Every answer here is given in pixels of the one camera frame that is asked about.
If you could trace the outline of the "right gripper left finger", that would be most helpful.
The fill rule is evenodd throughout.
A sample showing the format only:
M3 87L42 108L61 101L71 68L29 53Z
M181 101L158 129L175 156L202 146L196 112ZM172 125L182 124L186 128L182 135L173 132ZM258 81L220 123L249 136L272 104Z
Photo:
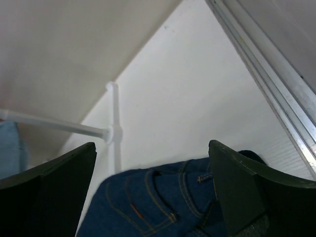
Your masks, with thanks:
M2 237L73 237L96 162L86 143L0 181Z

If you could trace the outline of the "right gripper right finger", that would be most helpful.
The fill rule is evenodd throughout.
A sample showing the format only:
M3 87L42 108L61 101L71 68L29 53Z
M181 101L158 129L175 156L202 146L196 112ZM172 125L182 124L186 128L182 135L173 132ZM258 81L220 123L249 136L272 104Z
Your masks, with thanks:
M209 142L216 197L230 237L314 237L316 183Z

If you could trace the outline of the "dark blue jeans trousers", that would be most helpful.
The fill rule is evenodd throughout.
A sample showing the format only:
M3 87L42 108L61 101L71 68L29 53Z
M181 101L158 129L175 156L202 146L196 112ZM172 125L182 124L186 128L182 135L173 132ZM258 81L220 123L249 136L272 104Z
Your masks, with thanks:
M128 170L104 180L79 237L225 237L210 158Z

